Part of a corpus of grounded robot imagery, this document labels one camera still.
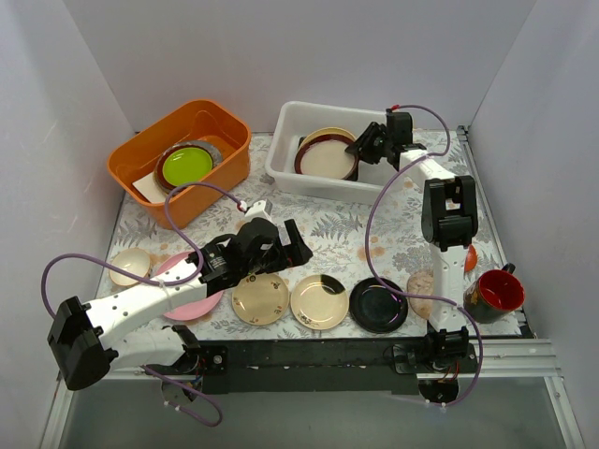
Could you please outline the yellow bear plate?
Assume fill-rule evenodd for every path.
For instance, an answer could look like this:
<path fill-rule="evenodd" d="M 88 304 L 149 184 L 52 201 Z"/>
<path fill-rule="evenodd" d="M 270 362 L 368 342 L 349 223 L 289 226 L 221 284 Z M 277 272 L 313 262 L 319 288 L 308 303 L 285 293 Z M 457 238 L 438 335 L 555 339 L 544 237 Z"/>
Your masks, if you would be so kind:
<path fill-rule="evenodd" d="M 313 133 L 309 134 L 306 137 L 300 138 L 299 139 L 299 148 L 304 143 L 309 143 L 310 141 L 314 140 L 315 138 L 318 138 L 318 137 L 324 136 L 324 135 L 339 135 L 339 136 L 344 136 L 346 138 L 350 138 L 352 141 L 356 140 L 356 136 L 346 129 L 343 129 L 341 127 L 324 127 L 324 128 L 320 128 L 316 131 L 313 131 Z"/>

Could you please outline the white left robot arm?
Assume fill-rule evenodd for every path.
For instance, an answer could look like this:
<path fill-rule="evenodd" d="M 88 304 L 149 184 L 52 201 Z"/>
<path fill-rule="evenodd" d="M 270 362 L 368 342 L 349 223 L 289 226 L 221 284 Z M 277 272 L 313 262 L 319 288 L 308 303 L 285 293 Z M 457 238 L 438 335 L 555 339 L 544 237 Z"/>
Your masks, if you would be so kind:
<path fill-rule="evenodd" d="M 71 391 L 87 388 L 110 371 L 150 365 L 165 373 L 187 374 L 211 355 L 186 326 L 156 334 L 137 329 L 185 304 L 237 286 L 250 275 L 276 273 L 307 264 L 313 256 L 296 223 L 278 227 L 254 218 L 235 235 L 211 240 L 161 275 L 127 290 L 81 303 L 64 300 L 55 314 L 48 344 Z"/>

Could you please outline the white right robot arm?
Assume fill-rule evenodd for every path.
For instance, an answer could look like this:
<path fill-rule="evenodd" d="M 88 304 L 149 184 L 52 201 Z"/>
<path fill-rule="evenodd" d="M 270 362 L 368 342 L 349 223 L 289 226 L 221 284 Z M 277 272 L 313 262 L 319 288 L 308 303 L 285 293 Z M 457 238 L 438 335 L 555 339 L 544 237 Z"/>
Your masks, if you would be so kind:
<path fill-rule="evenodd" d="M 431 329 L 418 349 L 402 353 L 402 360 L 413 366 L 426 364 L 441 372 L 468 355 L 467 325 L 474 319 L 463 308 L 463 277 L 469 246 L 478 230 L 476 189 L 473 177 L 458 176 L 435 161 L 451 147 L 450 132 L 442 117 L 427 107 L 414 106 L 435 117 L 446 133 L 442 152 L 419 150 L 413 142 L 409 108 L 396 105 L 387 109 L 386 122 L 370 123 L 346 151 L 369 165 L 386 159 L 396 169 L 374 200 L 367 231 L 371 230 L 379 203 L 400 177 L 407 176 L 422 190 L 421 230 L 430 244 L 433 294 L 414 297 L 433 302 L 428 318 Z"/>

